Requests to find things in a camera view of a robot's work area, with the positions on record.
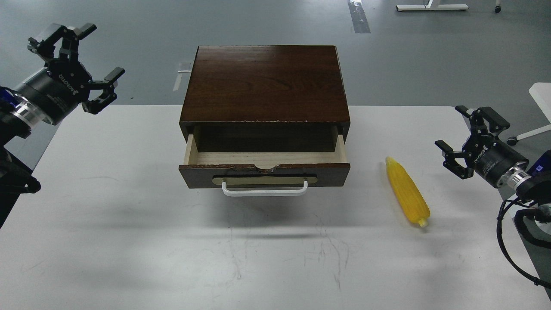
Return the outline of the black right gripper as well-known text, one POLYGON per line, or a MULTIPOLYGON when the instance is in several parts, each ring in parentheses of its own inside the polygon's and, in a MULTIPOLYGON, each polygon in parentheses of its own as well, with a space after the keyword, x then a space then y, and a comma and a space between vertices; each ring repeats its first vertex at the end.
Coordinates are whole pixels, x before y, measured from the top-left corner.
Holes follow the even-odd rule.
POLYGON ((435 141, 443 154, 443 167, 460 179, 472 178, 475 171, 496 189, 504 186, 504 175, 512 167, 527 167, 529 160, 526 157, 498 139, 511 124, 493 108, 486 106, 473 110, 458 105, 455 110, 468 120, 471 136, 461 152, 454 151, 443 140, 435 141), (457 159, 465 159, 467 167, 460 165, 457 159))

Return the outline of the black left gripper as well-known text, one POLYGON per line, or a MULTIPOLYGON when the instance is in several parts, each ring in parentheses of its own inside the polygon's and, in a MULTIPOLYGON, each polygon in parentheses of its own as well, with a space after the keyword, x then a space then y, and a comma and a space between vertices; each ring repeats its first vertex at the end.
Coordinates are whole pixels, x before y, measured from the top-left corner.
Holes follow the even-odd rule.
POLYGON ((44 61, 44 68, 35 72, 12 91, 16 104, 30 103, 39 109, 42 120, 57 125, 77 104, 96 115, 118 97, 115 88, 118 79, 126 72, 116 67, 102 81, 92 81, 91 74, 79 61, 80 41, 94 32, 95 24, 86 23, 80 28, 52 23, 36 38, 28 39, 28 50, 44 61), (95 99, 88 99, 90 90, 102 90, 95 99))

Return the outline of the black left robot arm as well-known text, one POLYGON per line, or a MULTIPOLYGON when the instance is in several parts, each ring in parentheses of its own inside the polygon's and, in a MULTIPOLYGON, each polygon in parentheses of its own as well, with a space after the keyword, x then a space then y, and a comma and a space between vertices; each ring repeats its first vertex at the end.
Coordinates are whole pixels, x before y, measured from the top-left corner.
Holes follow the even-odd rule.
POLYGON ((59 125, 79 105, 96 115, 117 98, 115 88, 123 68, 95 80, 79 61, 80 42, 96 28, 91 23, 79 28, 53 23, 30 37, 27 48, 40 57, 43 67, 13 88, 1 87, 1 223, 22 194, 41 189, 33 168, 10 145, 27 139, 42 122, 59 125))

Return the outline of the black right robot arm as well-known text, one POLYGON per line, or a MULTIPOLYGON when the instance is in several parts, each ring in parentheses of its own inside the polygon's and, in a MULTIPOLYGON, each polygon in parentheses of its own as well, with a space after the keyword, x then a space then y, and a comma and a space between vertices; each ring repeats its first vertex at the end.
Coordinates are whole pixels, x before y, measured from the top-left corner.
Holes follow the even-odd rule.
POLYGON ((502 131, 510 127, 510 123, 493 108, 480 107, 473 110, 458 105, 455 110, 468 120, 470 136, 460 151, 453 150, 443 140, 435 142, 442 151, 443 166, 461 179, 478 174, 496 189, 508 186, 515 191, 516 198, 504 200, 498 209, 498 245, 506 260, 518 273, 533 284, 549 289, 549 281, 525 272, 510 257, 502 237, 502 221, 512 206, 519 206, 513 217, 518 233, 532 245, 550 248, 550 242, 536 238, 525 223, 525 219, 539 223, 550 222, 550 172, 530 174, 527 171, 529 160, 499 138, 502 131))

